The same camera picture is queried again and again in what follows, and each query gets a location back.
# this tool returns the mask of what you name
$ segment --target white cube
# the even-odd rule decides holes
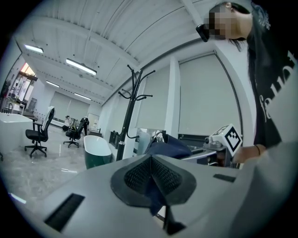
[[[219,141],[229,149],[233,157],[242,144],[242,138],[233,124],[221,127],[211,135],[213,141]]]

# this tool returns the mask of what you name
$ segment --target faucet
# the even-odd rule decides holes
[[[12,114],[14,106],[13,106],[13,104],[11,102],[8,104],[8,113],[9,113],[10,105],[11,105],[10,114]]]

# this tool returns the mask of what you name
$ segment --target chair backrest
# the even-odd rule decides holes
[[[48,140],[47,129],[48,129],[48,126],[50,125],[53,117],[54,117],[54,114],[55,114],[55,108],[52,107],[48,111],[47,116],[45,118],[45,121],[44,121],[45,126],[43,126],[44,127],[44,130],[41,128],[41,133],[46,137],[46,140],[43,140],[43,142],[46,142]]]
[[[78,126],[78,129],[77,129],[78,138],[77,139],[81,138],[81,133],[82,133],[82,130],[84,128],[84,124],[85,124],[85,121],[81,121],[79,126]]]

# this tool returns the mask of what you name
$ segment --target ceiling light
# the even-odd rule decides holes
[[[40,47],[29,46],[29,45],[25,45],[25,47],[26,47],[28,50],[33,50],[33,51],[36,51],[36,52],[38,52],[38,53],[43,53],[43,49],[40,48]]]
[[[82,97],[82,98],[84,98],[84,99],[91,100],[90,98],[87,98],[87,97],[85,97],[85,96],[79,95],[79,94],[77,94],[77,93],[74,93],[74,95],[77,95],[77,96]]]
[[[55,87],[60,87],[59,85],[53,84],[53,83],[51,83],[49,81],[47,81],[47,83],[50,84],[50,85],[52,85],[52,86],[55,86]]]
[[[86,66],[84,66],[84,65],[82,65],[82,64],[80,64],[78,62],[75,62],[75,61],[73,61],[71,59],[66,59],[66,63],[68,63],[70,65],[73,65],[74,67],[77,67],[79,69],[82,69],[82,70],[84,70],[84,71],[86,71],[86,72],[88,72],[88,73],[90,73],[92,75],[96,75],[96,73],[97,73],[95,70],[90,69],[90,68],[88,68],[88,67],[86,67]]]

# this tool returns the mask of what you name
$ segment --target white ceiling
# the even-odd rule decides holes
[[[47,0],[15,38],[38,78],[102,104],[130,76],[127,64],[137,71],[169,47],[198,38],[196,14],[203,18],[216,2]],[[24,44],[42,47],[44,53],[29,51]],[[69,66],[66,58],[84,63],[97,75]]]

